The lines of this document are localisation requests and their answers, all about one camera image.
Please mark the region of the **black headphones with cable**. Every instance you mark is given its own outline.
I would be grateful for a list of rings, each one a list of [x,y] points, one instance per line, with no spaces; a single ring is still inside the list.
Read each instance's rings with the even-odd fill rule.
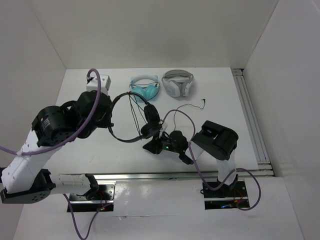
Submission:
[[[114,100],[112,101],[111,106],[110,106],[110,120],[112,119],[111,115],[113,113],[113,110],[114,110],[116,104],[118,103],[118,101],[121,98],[123,98],[125,96],[128,96],[128,99],[129,99],[130,111],[131,111],[131,115],[132,115],[132,118],[134,121],[135,128],[137,130],[138,136],[133,137],[131,139],[122,139],[122,138],[119,138],[115,135],[115,133],[113,131],[114,126],[112,124],[107,127],[109,130],[109,133],[116,140],[118,140],[122,143],[135,143],[137,141],[141,141],[143,139],[149,139],[151,137],[158,135],[161,131],[161,128],[164,126],[165,119],[168,117],[169,113],[181,113],[186,116],[186,114],[183,113],[180,110],[180,108],[178,107],[176,109],[169,110],[166,113],[164,118],[160,118],[160,115],[159,115],[157,108],[153,104],[148,102],[145,97],[143,97],[139,93],[128,91],[128,92],[124,92],[124,93],[121,93],[120,95],[116,96],[114,98]],[[140,127],[140,125],[139,125],[138,117],[137,117],[136,112],[133,107],[133,102],[134,102],[137,105],[137,107],[140,108],[140,105],[138,104],[138,101],[136,100],[136,98],[140,99],[144,103],[144,108],[142,110],[143,111],[142,119],[144,120],[144,125],[142,127]]]

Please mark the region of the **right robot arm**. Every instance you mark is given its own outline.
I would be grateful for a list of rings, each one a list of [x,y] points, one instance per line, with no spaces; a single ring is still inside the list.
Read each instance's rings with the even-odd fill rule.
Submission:
[[[174,130],[170,134],[160,131],[142,148],[154,155],[158,155],[162,151],[178,154],[183,163],[194,165],[202,182],[209,190],[219,191],[223,196],[230,196],[235,191],[238,182],[233,156],[238,139],[239,136],[234,130],[207,120],[190,141],[180,130]],[[198,158],[204,152],[216,159],[217,186],[210,186],[206,182],[197,163]]]

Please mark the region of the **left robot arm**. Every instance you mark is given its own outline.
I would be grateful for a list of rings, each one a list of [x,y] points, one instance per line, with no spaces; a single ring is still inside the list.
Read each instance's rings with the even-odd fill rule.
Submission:
[[[1,168],[4,204],[33,204],[51,194],[76,194],[92,200],[100,186],[90,173],[52,174],[44,166],[57,149],[50,150],[71,137],[89,117],[97,91],[85,91],[78,100],[42,109],[31,124],[23,153],[46,150],[36,155],[18,155],[6,168]]]

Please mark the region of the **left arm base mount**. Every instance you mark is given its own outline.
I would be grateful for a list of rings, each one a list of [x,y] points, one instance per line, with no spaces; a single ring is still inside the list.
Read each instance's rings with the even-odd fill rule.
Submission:
[[[99,190],[97,194],[86,199],[84,196],[70,194],[68,199],[75,213],[89,213],[100,210],[101,212],[114,211],[114,199],[116,182],[111,180],[99,181]]]

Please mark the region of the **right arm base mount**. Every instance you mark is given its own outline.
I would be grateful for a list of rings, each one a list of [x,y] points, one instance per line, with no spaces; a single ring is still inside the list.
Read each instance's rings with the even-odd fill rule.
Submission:
[[[217,191],[210,190],[204,183],[200,193],[204,197],[205,210],[248,209],[250,207],[246,184],[238,181],[232,190],[223,186]]]

